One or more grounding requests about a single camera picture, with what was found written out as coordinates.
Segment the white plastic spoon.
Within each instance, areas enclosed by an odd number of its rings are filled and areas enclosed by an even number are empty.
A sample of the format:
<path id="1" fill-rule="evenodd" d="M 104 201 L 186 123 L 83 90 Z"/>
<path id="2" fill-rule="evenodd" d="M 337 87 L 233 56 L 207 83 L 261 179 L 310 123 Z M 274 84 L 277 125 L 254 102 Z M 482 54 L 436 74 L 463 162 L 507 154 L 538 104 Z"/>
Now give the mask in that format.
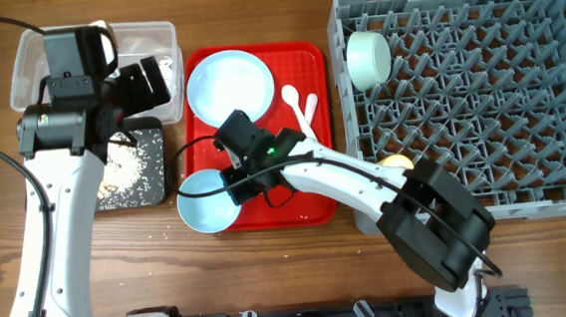
<path id="1" fill-rule="evenodd" d="M 317 136 L 314 134 L 310 124 L 306 121 L 304 114 L 299 108 L 299 94 L 295 87 L 287 84 L 281 89 L 280 95 L 282 95 L 283 102 L 294 111 L 301 132 L 303 132 L 306 137 L 316 140 Z"/>

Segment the green bowl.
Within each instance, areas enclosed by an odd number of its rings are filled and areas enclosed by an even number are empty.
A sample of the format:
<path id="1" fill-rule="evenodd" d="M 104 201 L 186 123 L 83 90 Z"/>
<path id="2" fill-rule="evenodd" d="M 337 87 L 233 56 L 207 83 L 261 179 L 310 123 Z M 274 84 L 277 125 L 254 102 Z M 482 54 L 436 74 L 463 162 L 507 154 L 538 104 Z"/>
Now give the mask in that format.
<path id="1" fill-rule="evenodd" d="M 351 34 L 347 43 L 349 77 L 358 91 L 385 83 L 392 69 L 392 53 L 387 39 L 378 32 Z"/>

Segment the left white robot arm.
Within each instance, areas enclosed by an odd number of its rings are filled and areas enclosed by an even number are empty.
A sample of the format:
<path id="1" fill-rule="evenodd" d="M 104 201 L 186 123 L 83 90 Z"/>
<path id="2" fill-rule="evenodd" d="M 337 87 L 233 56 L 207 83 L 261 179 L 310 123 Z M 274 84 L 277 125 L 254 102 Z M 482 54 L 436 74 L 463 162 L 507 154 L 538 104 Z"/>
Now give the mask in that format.
<path id="1" fill-rule="evenodd" d="M 155 58 L 45 77 L 50 102 L 29 106 L 17 127 L 24 162 L 6 162 L 27 179 L 26 224 L 18 292 L 9 317 L 94 317 L 92 227 L 111 136 L 146 122 L 143 112 L 169 102 Z M 126 126 L 124 120 L 131 124 Z M 127 317 L 181 317 L 173 306 Z"/>

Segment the yellow cup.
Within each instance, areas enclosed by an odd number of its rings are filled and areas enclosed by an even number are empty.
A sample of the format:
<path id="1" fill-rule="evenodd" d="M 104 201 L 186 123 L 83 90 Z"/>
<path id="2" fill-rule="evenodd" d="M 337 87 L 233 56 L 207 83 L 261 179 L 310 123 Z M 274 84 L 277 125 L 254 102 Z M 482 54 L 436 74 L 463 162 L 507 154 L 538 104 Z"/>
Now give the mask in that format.
<path id="1" fill-rule="evenodd" d="M 402 155 L 390 155 L 387 158 L 383 158 L 379 161 L 379 164 L 382 166 L 387 167 L 401 167 L 401 168 L 408 168 L 414 169 L 415 164 L 412 160 L 410 160 L 407 156 Z"/>

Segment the white plastic fork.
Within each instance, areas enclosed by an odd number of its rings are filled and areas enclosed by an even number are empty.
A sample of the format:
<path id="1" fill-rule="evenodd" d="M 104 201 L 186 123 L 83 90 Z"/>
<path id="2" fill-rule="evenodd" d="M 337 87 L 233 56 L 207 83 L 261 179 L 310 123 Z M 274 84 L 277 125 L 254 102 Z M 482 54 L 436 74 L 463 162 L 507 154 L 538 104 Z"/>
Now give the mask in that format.
<path id="1" fill-rule="evenodd" d="M 306 103 L 305 103 L 305 110 L 304 110 L 304 116 L 305 116 L 305 120 L 309 125 L 312 125 L 312 121 L 315 117 L 315 113 L 317 111 L 317 106 L 318 106 L 318 96 L 316 94 L 309 94 L 306 98 Z"/>

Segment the light blue plate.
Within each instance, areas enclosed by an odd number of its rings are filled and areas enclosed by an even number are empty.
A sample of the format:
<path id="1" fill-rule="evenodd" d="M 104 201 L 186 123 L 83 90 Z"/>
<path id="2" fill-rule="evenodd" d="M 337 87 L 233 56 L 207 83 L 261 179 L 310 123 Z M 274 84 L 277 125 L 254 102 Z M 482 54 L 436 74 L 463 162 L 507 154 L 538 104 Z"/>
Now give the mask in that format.
<path id="1" fill-rule="evenodd" d="M 215 52 L 198 63 L 187 81 L 191 111 L 204 123 L 218 128 L 235 111 L 252 122 L 273 103 L 275 82 L 268 66 L 251 53 Z"/>

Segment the light blue small bowl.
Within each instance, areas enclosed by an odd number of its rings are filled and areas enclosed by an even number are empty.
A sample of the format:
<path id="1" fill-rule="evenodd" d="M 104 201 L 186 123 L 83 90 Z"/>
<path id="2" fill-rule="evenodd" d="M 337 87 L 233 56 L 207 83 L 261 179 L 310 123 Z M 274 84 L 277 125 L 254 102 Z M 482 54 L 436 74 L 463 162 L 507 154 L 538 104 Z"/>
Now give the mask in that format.
<path id="1" fill-rule="evenodd" d="M 212 168 L 192 173 L 179 190 L 184 193 L 206 193 L 225 187 L 220 171 Z M 182 220 L 193 230 L 201 233 L 218 233 L 230 227 L 241 212 L 241 206 L 233 204 L 226 191 L 206 197 L 179 195 L 177 208 Z"/>

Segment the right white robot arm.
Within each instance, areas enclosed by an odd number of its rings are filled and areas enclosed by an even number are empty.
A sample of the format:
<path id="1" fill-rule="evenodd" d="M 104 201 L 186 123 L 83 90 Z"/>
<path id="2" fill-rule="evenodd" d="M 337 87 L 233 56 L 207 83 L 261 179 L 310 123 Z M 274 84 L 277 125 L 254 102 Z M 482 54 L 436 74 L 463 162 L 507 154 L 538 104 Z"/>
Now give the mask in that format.
<path id="1" fill-rule="evenodd" d="M 217 133 L 238 175 L 230 193 L 244 202 L 252 192 L 283 185 L 353 207 L 420 278 L 436 289 L 445 317 L 480 317 L 487 295 L 482 279 L 500 269 L 485 251 L 493 215 L 441 165 L 428 159 L 413 168 L 382 166 L 325 147 L 292 129 Z"/>

